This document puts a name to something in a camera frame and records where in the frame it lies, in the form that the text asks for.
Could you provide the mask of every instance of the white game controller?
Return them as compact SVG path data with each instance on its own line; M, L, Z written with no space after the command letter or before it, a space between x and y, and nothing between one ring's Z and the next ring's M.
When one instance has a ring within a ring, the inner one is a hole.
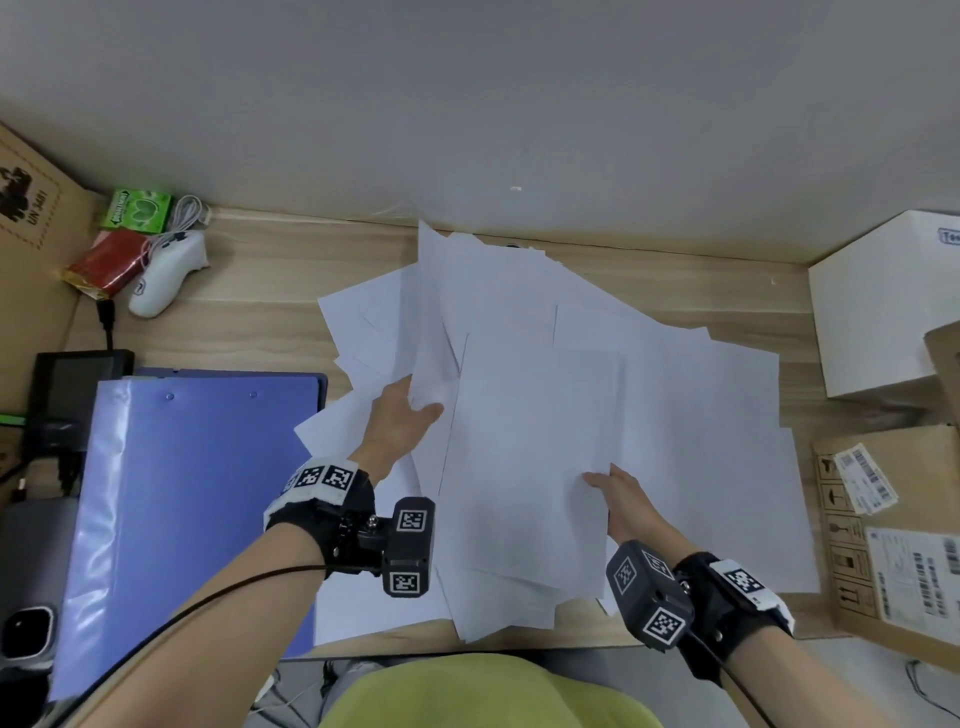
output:
M209 265L202 232L176 233L151 253L150 263L133 289L131 313L145 319L158 316L177 296L186 275Z

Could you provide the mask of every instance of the desk surface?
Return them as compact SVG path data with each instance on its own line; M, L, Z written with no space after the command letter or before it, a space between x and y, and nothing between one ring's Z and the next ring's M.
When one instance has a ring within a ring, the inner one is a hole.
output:
M827 401L804 266L698 255L526 243L546 250L575 273L625 303L674 326L709 328L714 339L780 355L780 422L793 427L811 528L818 546L822 592L826 559L814 481L811 440L870 429L867 406ZM317 298L388 273L417 258L417 231L292 215L218 210L207 231L212 267L192 274L177 300L152 321L117 306L117 346L141 365L307 372L329 375L336 400L349 391L334 364L336 348ZM103 333L93 303L83 299L68 334L69 350L100 349ZM876 415L876 407L869 407ZM830 637L821 595L789 595L798 636ZM317 648L317 655L354 656L464 649L522 649L636 644L619 617L595 602L557 609L553 630L511 627L469 646L452 622L437 620Z

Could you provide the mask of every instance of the blue folder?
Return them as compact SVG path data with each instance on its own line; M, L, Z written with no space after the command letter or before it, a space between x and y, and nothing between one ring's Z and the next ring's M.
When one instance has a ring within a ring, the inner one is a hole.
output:
M316 376L100 383L50 699L76 695L263 531ZM313 612L287 655L313 646Z

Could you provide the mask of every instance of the cardboard box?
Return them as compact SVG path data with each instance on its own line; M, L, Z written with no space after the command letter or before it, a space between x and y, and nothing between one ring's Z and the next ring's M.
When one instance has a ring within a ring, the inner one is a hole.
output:
M0 412L23 413L34 356L63 348L78 294L57 271L90 247L97 203L0 126Z
M960 420L960 321L928 331L924 343L956 422Z
M838 437L813 451L837 626L960 672L956 428ZM880 509L858 513L864 502Z
M960 319L960 217L909 210L809 276L828 397L938 406L924 335Z

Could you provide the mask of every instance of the floor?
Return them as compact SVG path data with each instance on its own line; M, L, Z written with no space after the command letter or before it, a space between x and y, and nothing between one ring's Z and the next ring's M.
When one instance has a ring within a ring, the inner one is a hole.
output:
M872 699L895 724L927 728L954 728L957 725L956 718L928 705L913 693L903 672L906 661L903 655L858 638L807 640L803 645L851 686ZM659 654L643 647L621 647L563 650L563 653L559 662L564 666L564 674L603 681L627 693L650 708L664 728L746 726L727 694L710 683L694 679L677 650ZM294 705L308 723L313 723L320 711L322 664L284 663L280 666L280 693L290 699L303 691ZM924 666L918 677L931 697L960 713L960 675ZM271 696L257 707L279 702ZM304 728L300 719L287 708L268 708L265 713L282 723L283 728ZM247 728L270 728L270 723L262 716L250 716L246 725Z
M821 437L883 429L899 423L897 413L869 405L828 401L820 369L810 293L804 266L747 260L594 248L503 238L542 248L570 270L626 303L676 326L709 328L715 339L780 355L780 421L794 430L811 528L823 543L809 443ZM414 229L219 209L207 231L211 267L191 275L177 300L159 318L134 319L118 305L117 346L137 352L148 366L213 369L322 371L329 397L349 389L333 364L336 348L318 310L318 296L412 263ZM103 333L94 306L81 301L66 348L95 349ZM820 548L822 592L828 591ZM832 637L821 595L790 595L798 634ZM622 625L589 632L584 607L558 611L564 644L630 643ZM595 619L592 615L587 620ZM434 627L405 628L394 652L429 649ZM447 641L447 629L439 642ZM502 644L483 644L498 649ZM372 654L372 645L333 645L327 654Z

